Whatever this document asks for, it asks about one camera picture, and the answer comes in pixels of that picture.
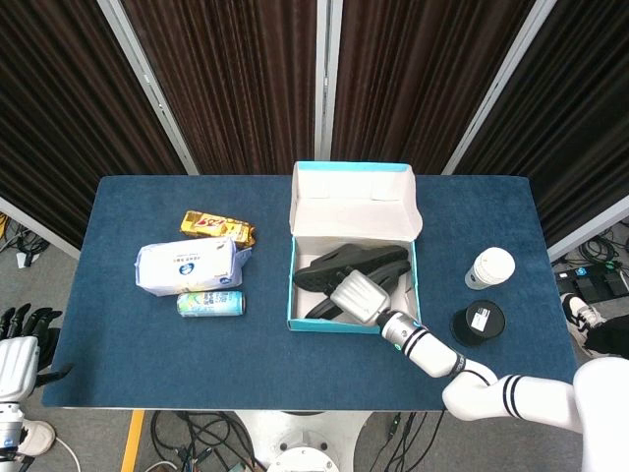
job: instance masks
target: blue tablecloth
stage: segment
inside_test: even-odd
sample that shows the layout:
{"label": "blue tablecloth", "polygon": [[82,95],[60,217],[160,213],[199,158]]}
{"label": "blue tablecloth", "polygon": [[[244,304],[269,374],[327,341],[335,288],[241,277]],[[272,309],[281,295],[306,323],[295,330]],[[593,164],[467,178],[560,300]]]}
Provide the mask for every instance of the blue tablecloth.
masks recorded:
{"label": "blue tablecloth", "polygon": [[[429,378],[377,335],[293,332],[286,325],[290,256],[288,176],[120,176],[100,183],[54,367],[48,406],[424,410],[442,406],[447,380]],[[424,323],[453,348],[494,369],[571,382],[575,360],[543,235],[524,178],[418,176],[424,229],[417,240]],[[185,239],[187,209],[254,222],[244,267],[247,312],[183,319],[174,297],[135,285],[141,246]],[[499,246],[515,258],[505,283],[476,292],[463,278]],[[496,302],[506,330],[476,348],[458,344],[454,312]]]}

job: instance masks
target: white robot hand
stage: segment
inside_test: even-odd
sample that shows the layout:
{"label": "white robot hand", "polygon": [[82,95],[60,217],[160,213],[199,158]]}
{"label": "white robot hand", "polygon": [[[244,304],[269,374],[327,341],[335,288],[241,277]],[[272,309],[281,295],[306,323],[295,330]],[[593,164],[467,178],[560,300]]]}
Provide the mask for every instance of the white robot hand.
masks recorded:
{"label": "white robot hand", "polygon": [[49,325],[61,312],[40,308],[23,323],[29,309],[30,304],[10,308],[0,318],[0,471],[14,470],[12,463],[24,439],[20,402],[36,387],[62,379],[71,369],[37,374],[52,361],[59,329]]}

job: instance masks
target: black curtain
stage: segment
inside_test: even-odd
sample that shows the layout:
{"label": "black curtain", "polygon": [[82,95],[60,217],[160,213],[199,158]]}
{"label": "black curtain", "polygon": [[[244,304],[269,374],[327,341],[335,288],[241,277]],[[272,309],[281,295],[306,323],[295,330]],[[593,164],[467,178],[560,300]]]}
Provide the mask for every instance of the black curtain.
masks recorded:
{"label": "black curtain", "polygon": [[559,0],[456,172],[529,177],[548,245],[629,195],[629,4]]}
{"label": "black curtain", "polygon": [[0,3],[0,196],[80,247],[101,177],[185,173],[96,2]]}
{"label": "black curtain", "polygon": [[440,173],[533,0],[345,0],[332,159]]}
{"label": "black curtain", "polygon": [[201,172],[313,158],[316,1],[124,3]]}

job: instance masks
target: cup lid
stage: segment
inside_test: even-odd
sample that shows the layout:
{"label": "cup lid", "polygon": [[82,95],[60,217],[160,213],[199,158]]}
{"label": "cup lid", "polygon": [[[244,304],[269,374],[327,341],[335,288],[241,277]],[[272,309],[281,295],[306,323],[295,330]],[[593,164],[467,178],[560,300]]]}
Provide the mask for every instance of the cup lid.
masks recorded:
{"label": "cup lid", "polygon": [[488,248],[479,255],[475,269],[482,281],[500,283],[513,274],[515,261],[502,248]]}

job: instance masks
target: white pole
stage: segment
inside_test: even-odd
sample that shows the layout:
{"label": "white pole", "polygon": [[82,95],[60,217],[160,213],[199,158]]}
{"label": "white pole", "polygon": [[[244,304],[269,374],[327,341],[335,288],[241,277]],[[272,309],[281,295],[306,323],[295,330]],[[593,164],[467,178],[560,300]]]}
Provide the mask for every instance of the white pole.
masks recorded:
{"label": "white pole", "polygon": [[317,0],[314,160],[330,160],[343,0]]}
{"label": "white pole", "polygon": [[461,138],[458,146],[454,149],[454,152],[452,152],[452,155],[450,156],[447,164],[445,164],[441,174],[451,175],[454,173],[454,169],[456,169],[456,166],[463,158],[465,151],[468,149],[472,140],[479,132],[479,129],[502,94],[504,87],[509,82],[509,79],[511,79],[511,76],[518,67],[518,64],[520,64],[522,57],[524,57],[524,54],[529,49],[533,39],[537,36],[538,31],[542,27],[556,1],[557,0],[537,0],[531,8],[529,16],[524,21],[524,24],[522,24],[518,35],[515,36],[513,44],[511,44],[504,61],[502,61],[500,69],[498,69],[497,74],[493,78],[493,82],[491,83],[485,98],[483,98],[481,106],[479,106],[479,109],[476,111],[468,129],[465,130],[463,138]]}
{"label": "white pole", "polygon": [[120,0],[97,1],[107,23],[109,23],[116,39],[118,39],[120,47],[125,53],[125,56],[127,56],[129,64],[136,73],[136,78],[138,82],[140,82],[153,112],[177,152],[186,172],[188,172],[189,175],[199,175],[199,170],[188,150],[184,135],[182,135],[179,129],[175,116],[170,111],[166,97],[157,82],[157,78],[153,74],[148,59],[144,54],[144,50],[140,45],[140,41],[136,36],[136,32],[127,17],[125,9],[120,4]]}

